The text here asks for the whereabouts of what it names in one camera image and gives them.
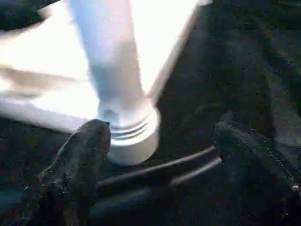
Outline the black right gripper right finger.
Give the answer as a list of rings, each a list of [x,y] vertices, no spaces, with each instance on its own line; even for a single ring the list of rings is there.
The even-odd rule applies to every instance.
[[[301,167],[252,128],[221,121],[214,128],[229,181],[245,212],[245,226],[301,224]]]

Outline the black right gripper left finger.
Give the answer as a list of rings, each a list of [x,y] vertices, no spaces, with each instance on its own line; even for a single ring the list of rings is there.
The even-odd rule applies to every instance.
[[[41,224],[86,226],[97,196],[97,176],[109,152],[110,124],[94,119],[81,125],[53,161],[25,189],[13,224],[27,226],[47,209]]]

